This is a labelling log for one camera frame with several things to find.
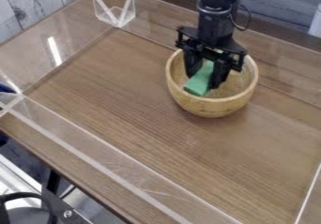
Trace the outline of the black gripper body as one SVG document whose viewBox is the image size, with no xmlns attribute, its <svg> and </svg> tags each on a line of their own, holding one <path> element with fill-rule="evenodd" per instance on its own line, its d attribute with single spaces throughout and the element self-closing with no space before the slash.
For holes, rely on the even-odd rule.
<svg viewBox="0 0 321 224">
<path fill-rule="evenodd" d="M 198 38 L 198 31 L 194 27 L 180 26 L 177 33 L 176 46 L 184 50 L 184 57 L 185 50 L 200 52 L 206 59 L 237 56 L 237 60 L 230 60 L 230 68 L 238 72 L 242 71 L 248 50 L 236 42 L 233 37 L 225 37 L 217 45 L 210 45 Z"/>
</svg>

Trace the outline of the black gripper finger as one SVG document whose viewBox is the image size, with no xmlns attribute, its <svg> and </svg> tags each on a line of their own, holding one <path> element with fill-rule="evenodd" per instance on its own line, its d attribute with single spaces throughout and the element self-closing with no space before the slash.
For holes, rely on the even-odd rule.
<svg viewBox="0 0 321 224">
<path fill-rule="evenodd" d="M 210 76 L 210 88 L 217 89 L 222 82 L 226 81 L 232 71 L 232 63 L 226 59 L 217 59 L 213 65 Z"/>
<path fill-rule="evenodd" d="M 186 74 L 192 77 L 202 67 L 202 55 L 200 52 L 185 50 L 185 69 Z"/>
</svg>

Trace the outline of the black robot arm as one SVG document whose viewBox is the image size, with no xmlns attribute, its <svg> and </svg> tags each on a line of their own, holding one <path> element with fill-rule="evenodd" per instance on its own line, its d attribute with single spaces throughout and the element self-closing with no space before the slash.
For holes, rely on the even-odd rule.
<svg viewBox="0 0 321 224">
<path fill-rule="evenodd" d="M 176 46 L 184 51 L 185 70 L 192 78 L 202 67 L 205 59 L 213 61 L 209 88 L 217 89 L 226 81 L 230 72 L 242 71 L 248 50 L 236 42 L 234 30 L 245 31 L 237 24 L 238 8 L 249 9 L 240 0 L 200 0 L 198 25 L 181 25 L 177 29 Z"/>
</svg>

